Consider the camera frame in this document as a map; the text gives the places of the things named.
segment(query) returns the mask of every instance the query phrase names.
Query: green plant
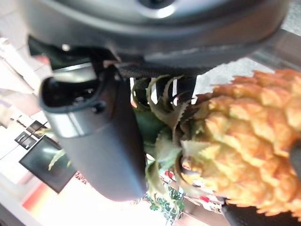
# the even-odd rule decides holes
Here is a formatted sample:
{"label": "green plant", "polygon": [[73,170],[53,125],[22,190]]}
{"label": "green plant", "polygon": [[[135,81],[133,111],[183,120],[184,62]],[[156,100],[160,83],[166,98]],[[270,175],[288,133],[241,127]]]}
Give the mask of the green plant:
{"label": "green plant", "polygon": [[182,194],[174,190],[172,187],[168,188],[170,201],[167,201],[163,197],[153,198],[146,194],[143,200],[150,203],[150,209],[152,211],[161,211],[167,220],[172,225],[177,219],[181,218],[181,211],[184,210],[184,202]]}

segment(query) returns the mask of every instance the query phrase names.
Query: green leaf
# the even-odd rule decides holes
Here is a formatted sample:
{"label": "green leaf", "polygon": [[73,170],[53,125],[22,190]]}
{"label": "green leaf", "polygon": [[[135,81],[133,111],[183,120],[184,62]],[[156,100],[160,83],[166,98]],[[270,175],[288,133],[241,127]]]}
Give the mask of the green leaf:
{"label": "green leaf", "polygon": [[160,79],[166,78],[168,76],[163,75],[159,76],[157,79],[153,80],[152,82],[149,83],[148,88],[146,89],[146,97],[147,101],[149,102],[151,111],[155,114],[155,116],[163,121],[165,124],[167,124],[172,130],[175,129],[177,126],[182,114],[184,113],[185,108],[187,107],[188,103],[181,104],[178,106],[173,105],[173,109],[170,109],[169,105],[167,102],[169,101],[168,98],[166,97],[166,94],[163,97],[159,97],[158,103],[155,104],[152,99],[151,99],[151,87]]}
{"label": "green leaf", "polygon": [[184,202],[183,202],[183,200],[178,200],[177,201],[177,206],[179,207],[179,210],[180,211],[183,211],[184,210]]}
{"label": "green leaf", "polygon": [[147,166],[145,172],[146,180],[149,183],[149,193],[152,199],[155,198],[156,193],[164,195],[166,192],[158,171],[158,164],[153,162]]}
{"label": "green leaf", "polygon": [[134,108],[138,127],[143,141],[148,144],[155,144],[158,133],[166,127],[151,111],[144,112]]}
{"label": "green leaf", "polygon": [[160,164],[160,172],[173,166],[178,153],[181,151],[172,142],[172,134],[169,128],[164,128],[155,143],[155,159]]}

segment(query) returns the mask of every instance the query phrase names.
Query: pineapple leaf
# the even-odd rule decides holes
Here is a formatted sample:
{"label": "pineapple leaf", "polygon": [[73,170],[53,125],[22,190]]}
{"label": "pineapple leaf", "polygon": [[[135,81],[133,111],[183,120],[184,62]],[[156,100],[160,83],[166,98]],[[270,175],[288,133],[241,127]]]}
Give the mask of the pineapple leaf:
{"label": "pineapple leaf", "polygon": [[181,173],[182,173],[181,166],[180,166],[181,157],[182,157],[182,155],[179,154],[174,163],[174,176],[177,181],[177,184],[184,190],[185,193],[187,193],[190,196],[200,197],[200,196],[211,195],[208,192],[205,192],[197,187],[194,187],[194,186],[188,184],[184,180],[184,178],[181,175]]}
{"label": "pineapple leaf", "polygon": [[155,197],[155,194],[163,195],[169,200],[169,193],[163,186],[160,174],[172,167],[174,161],[180,152],[172,142],[172,132],[170,128],[165,127],[159,134],[155,143],[155,162],[152,162],[146,168],[146,179],[149,184],[149,194]]}
{"label": "pineapple leaf", "polygon": [[142,111],[142,112],[149,112],[150,111],[150,107],[149,106],[145,106],[142,103],[140,103],[139,99],[137,98],[136,95],[136,90],[138,89],[143,89],[144,87],[147,87],[147,79],[139,79],[137,81],[135,81],[135,84],[133,86],[132,89],[132,96],[133,96],[133,101],[135,102],[137,108],[135,108],[138,111]]}
{"label": "pineapple leaf", "polygon": [[54,164],[64,155],[66,154],[66,152],[64,151],[64,149],[59,150],[55,156],[52,158],[51,162],[48,165],[48,171],[51,171],[52,167],[54,166]]}
{"label": "pineapple leaf", "polygon": [[155,144],[155,160],[160,164],[160,172],[165,172],[173,166],[174,161],[181,151],[172,141],[172,133],[170,128],[164,128]]}
{"label": "pineapple leaf", "polygon": [[54,133],[52,131],[52,129],[50,128],[41,128],[40,130],[36,131],[35,134],[43,136],[46,135],[48,137],[53,137]]}
{"label": "pineapple leaf", "polygon": [[169,102],[169,98],[168,98],[168,88],[171,85],[171,83],[173,82],[174,79],[180,78],[180,77],[176,77],[174,79],[171,79],[164,90],[164,94],[163,97],[159,97],[158,99],[158,103],[155,104],[152,99],[151,99],[151,87],[160,79],[167,77],[166,75],[164,76],[159,76],[157,79],[153,80],[152,82],[149,83],[149,86],[146,90],[146,97],[147,100],[149,102],[150,105],[150,109],[151,111],[154,113],[154,115],[160,119],[162,122],[164,122],[165,124],[167,124],[173,131],[173,140],[175,141],[175,144],[179,144],[179,140],[182,136],[182,133],[178,130],[176,130],[180,119],[182,118],[187,106],[189,105],[189,102],[185,102],[183,104],[180,105],[172,105],[173,109],[171,109],[170,103],[167,104]]}
{"label": "pineapple leaf", "polygon": [[198,142],[193,140],[183,140],[181,141],[183,148],[183,156],[197,157],[202,150],[210,147],[212,144],[209,142]]}
{"label": "pineapple leaf", "polygon": [[134,108],[138,127],[144,143],[155,144],[158,133],[166,126],[151,111],[140,111]]}

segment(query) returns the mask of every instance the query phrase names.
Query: white tile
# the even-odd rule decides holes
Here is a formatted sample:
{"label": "white tile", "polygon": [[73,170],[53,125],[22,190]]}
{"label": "white tile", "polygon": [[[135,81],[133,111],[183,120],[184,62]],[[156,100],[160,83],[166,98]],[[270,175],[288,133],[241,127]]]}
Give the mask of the white tile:
{"label": "white tile", "polygon": [[0,0],[0,16],[12,13],[16,8],[16,0]]}
{"label": "white tile", "polygon": [[18,53],[20,54],[22,59],[29,65],[29,67],[31,67],[34,71],[36,71],[39,68],[41,68],[42,66],[44,66],[44,64],[42,62],[37,61],[32,56],[30,56],[27,45],[20,48],[18,50]]}
{"label": "white tile", "polygon": [[37,120],[40,123],[44,124],[45,122],[47,122],[46,116],[44,114],[43,111],[39,111],[35,114],[33,114],[32,116],[30,116],[33,120]]}
{"label": "white tile", "polygon": [[8,38],[16,49],[23,47],[27,43],[28,30],[17,11],[1,18],[0,33],[2,36]]}
{"label": "white tile", "polygon": [[7,95],[3,99],[28,116],[41,110],[38,104],[38,99],[34,95],[14,93],[12,95]]}

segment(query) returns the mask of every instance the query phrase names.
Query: black picture frame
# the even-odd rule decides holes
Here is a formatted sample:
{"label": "black picture frame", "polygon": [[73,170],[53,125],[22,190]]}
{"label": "black picture frame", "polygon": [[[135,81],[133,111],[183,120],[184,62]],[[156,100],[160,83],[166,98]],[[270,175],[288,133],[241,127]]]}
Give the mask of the black picture frame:
{"label": "black picture frame", "polygon": [[45,129],[45,128],[47,128],[47,127],[36,120],[29,127],[27,127],[26,130],[28,132],[30,132],[31,134],[33,134],[37,139],[40,139],[42,137],[42,135],[35,134],[35,132],[40,129]]}
{"label": "black picture frame", "polygon": [[29,150],[37,142],[36,139],[32,138],[31,135],[25,131],[17,136],[15,141],[26,150]]}
{"label": "black picture frame", "polygon": [[44,135],[19,161],[19,163],[39,180],[49,186],[53,191],[59,194],[72,179],[77,170],[72,166],[72,164],[67,166],[69,159],[66,155],[64,155],[56,162],[53,169],[49,171],[48,165],[52,158],[50,156],[49,159],[43,159],[43,150],[41,150],[42,147],[39,147],[41,142],[46,142],[48,145],[53,146],[57,151],[61,150],[61,147],[57,142]]}

